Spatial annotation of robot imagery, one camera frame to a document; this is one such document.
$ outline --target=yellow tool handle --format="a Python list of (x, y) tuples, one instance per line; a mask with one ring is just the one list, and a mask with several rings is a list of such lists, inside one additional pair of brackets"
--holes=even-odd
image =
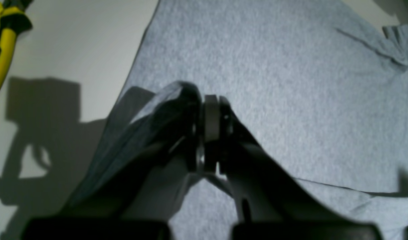
[(17, 36), (31, 28), (32, 23), (22, 13), (17, 12), (0, 18), (0, 89), (13, 59)]

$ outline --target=white table surface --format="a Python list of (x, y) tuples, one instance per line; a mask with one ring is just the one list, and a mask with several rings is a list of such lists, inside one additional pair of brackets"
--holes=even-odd
[[(384, 25), (408, 23), (408, 13), (405, 12), (399, 0), (344, 0), (344, 2), (380, 31)], [(12, 202), (2, 203), (0, 200), (0, 234), (10, 224), (10, 229), (20, 231), (22, 222), (27, 218), (52, 214), (54, 209), (68, 197), (72, 186), (76, 185), (83, 176), (86, 164), (90, 161), (97, 143), (99, 131), (104, 126), (103, 121), (89, 122), (104, 119), (109, 114), (129, 73), (142, 34), (156, 4), (157, 0), (35, 0), (27, 9), (27, 15), (34, 29), (19, 37), (10, 71), (0, 91), (0, 175), (8, 159), (11, 143), (19, 130), (19, 123), (22, 124), (21, 128), (29, 126), (26, 140), (29, 138), (49, 141), (48, 139), (51, 138), (60, 138), (53, 139), (52, 143), (39, 143), (43, 148), (50, 146), (50, 149), (45, 149), (43, 159), (54, 168), (63, 166), (60, 163), (53, 163), (53, 158), (57, 158), (56, 154), (71, 156), (69, 152), (63, 152), (65, 148), (68, 149), (66, 151), (72, 151), (72, 154), (80, 151), (72, 150), (69, 143), (79, 142), (79, 145), (88, 148), (88, 153), (81, 158), (70, 158), (74, 161), (83, 161), (82, 168), (74, 173), (69, 169), (53, 170), (51, 167), (45, 170), (35, 161), (32, 143), (27, 143), (24, 154), (19, 158), (21, 173), (18, 184), (13, 187), (13, 189), (21, 188), (24, 193), (11, 196)], [(74, 123), (57, 123), (55, 116), (60, 104), (51, 109), (48, 108), (53, 106), (52, 94), (47, 92), (47, 97), (42, 99), (42, 102), (39, 102), (39, 96), (33, 95), (32, 102), (36, 108), (33, 108), (32, 114), (44, 122), (48, 117), (51, 122), (41, 124), (43, 130), (37, 131), (37, 134), (43, 137), (39, 138), (32, 134), (40, 127), (37, 126), (39, 124), (30, 124), (30, 121), (27, 121), (30, 116), (22, 116), (26, 115), (25, 111), (20, 111), (21, 114), (17, 114), (15, 121), (11, 120), (12, 118), (8, 116), (12, 113), (7, 109), (7, 104), (8, 97), (13, 102), (28, 101), (25, 99), (27, 94), (16, 94), (16, 91), (10, 89), (10, 81), (31, 83), (31, 88), (38, 87), (37, 94), (46, 89), (54, 91), (54, 88), (58, 88), (57, 85), (54, 85), (54, 88), (39, 88), (42, 82), (37, 80), (44, 79), (61, 80), (56, 82), (68, 85), (68, 89), (79, 90), (77, 104), (67, 100), (69, 97), (75, 97), (70, 96), (75, 91), (67, 91), (67, 103), (60, 109), (61, 112), (68, 113), (71, 113), (68, 111), (70, 108), (78, 109), (79, 115), (72, 118)], [(56, 130), (63, 126), (66, 126), (64, 131), (72, 133)], [(88, 134), (87, 131), (94, 131), (94, 129), (96, 133), (90, 134), (92, 139), (83, 143), (86, 139), (84, 135)], [(64, 178), (60, 174), (53, 174), (54, 171), (64, 173), (66, 176), (73, 174), (70, 187), (63, 188), (61, 185)], [(28, 179), (37, 181), (38, 185), (45, 182), (45, 187), (42, 188), (44, 190), (37, 187), (29, 192)], [(42, 192), (40, 195), (40, 191), (45, 190), (62, 191), (62, 193), (53, 197), (58, 199), (56, 201), (48, 197), (52, 193)], [(34, 199), (37, 202), (34, 205), (37, 206), (29, 208), (28, 204)]]

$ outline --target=gray fabric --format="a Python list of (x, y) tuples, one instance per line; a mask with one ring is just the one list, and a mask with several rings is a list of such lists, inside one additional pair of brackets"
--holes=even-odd
[[(162, 0), (95, 168), (72, 198), (113, 175), (102, 159), (131, 159), (128, 150), (104, 154), (126, 140), (120, 136), (137, 113), (128, 92), (181, 79), (226, 96), (263, 148), (318, 200), (376, 222), (385, 239), (402, 239), (408, 198), (365, 193), (408, 193), (408, 27), (385, 32), (339, 0)], [(231, 199), (201, 181), (170, 224), (179, 240), (226, 239), (237, 220), (232, 211)]]

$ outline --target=yellow pliers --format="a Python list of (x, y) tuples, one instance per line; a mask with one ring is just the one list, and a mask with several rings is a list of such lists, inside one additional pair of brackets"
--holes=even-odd
[(32, 23), (24, 14), (33, 0), (5, 0), (0, 3), (0, 88), (13, 59), (17, 36), (29, 29)]

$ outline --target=dark gray cloth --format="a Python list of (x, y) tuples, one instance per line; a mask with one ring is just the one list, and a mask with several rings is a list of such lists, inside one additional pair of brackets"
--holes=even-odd
[[(404, 174), (408, 181), (408, 27), (385, 32), (339, 0), (161, 0), (72, 202), (119, 168), (101, 163), (131, 159), (120, 143), (140, 100), (126, 99), (128, 91), (157, 92), (181, 79), (226, 96), (318, 200), (401, 239), (408, 198), (365, 193), (408, 193), (400, 184)], [(232, 211), (233, 201), (202, 181), (170, 224), (178, 239), (226, 239)]]

